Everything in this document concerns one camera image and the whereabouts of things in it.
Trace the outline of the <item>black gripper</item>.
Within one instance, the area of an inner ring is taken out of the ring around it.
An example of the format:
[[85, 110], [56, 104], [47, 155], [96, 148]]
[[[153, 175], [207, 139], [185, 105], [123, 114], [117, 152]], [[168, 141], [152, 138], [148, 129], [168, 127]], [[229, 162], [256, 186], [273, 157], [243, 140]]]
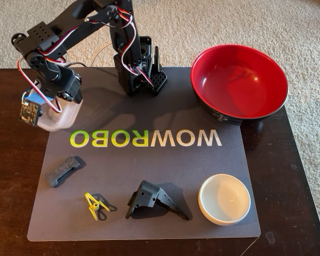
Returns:
[[79, 104], [82, 102], [81, 77], [72, 69], [53, 66], [53, 69], [45, 66], [42, 68], [42, 92], [45, 96], [60, 97], [69, 102]]

